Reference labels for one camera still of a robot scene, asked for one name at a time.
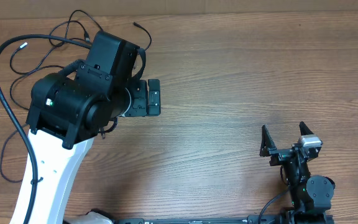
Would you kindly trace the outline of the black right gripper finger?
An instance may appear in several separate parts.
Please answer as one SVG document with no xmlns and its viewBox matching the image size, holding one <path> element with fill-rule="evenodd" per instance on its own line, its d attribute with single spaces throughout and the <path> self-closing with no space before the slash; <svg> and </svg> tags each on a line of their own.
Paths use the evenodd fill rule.
<svg viewBox="0 0 358 224">
<path fill-rule="evenodd" d="M 262 141 L 260 145 L 260 153 L 259 156 L 271 156 L 277 147 L 266 127 L 266 125 L 262 126 Z"/>
<path fill-rule="evenodd" d="M 302 136 L 312 135 L 313 134 L 313 132 L 310 130 L 310 128 L 307 127 L 307 125 L 303 121 L 301 121 L 299 123 L 299 128 L 300 128 L 300 133 L 301 133 Z"/>
</svg>

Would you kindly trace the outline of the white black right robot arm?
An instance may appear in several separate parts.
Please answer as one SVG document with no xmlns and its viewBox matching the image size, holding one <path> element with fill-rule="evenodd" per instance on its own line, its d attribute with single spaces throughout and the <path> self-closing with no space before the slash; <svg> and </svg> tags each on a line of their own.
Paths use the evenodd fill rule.
<svg viewBox="0 0 358 224">
<path fill-rule="evenodd" d="M 335 182 L 329 177 L 311 175 L 308 162 L 316 159 L 322 140 L 304 122 L 300 122 L 300 138 L 289 149 L 277 149 L 267 127 L 262 126 L 260 156 L 269 157 L 271 166 L 280 167 L 280 178 L 287 189 L 269 200 L 261 209 L 258 223 L 333 223 L 326 211 L 331 209 Z M 268 207 L 289 194 L 291 207 L 278 215 L 266 215 Z"/>
</svg>

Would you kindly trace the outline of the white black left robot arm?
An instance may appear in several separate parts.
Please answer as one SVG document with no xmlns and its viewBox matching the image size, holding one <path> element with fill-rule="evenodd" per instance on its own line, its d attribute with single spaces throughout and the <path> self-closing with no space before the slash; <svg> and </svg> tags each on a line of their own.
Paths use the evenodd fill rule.
<svg viewBox="0 0 358 224">
<path fill-rule="evenodd" d="M 26 122 L 28 160 L 13 223 L 61 223 L 82 160 L 118 117 L 158 116 L 160 82 L 133 72 L 145 50 L 99 31 L 85 60 L 35 83 Z"/>
</svg>

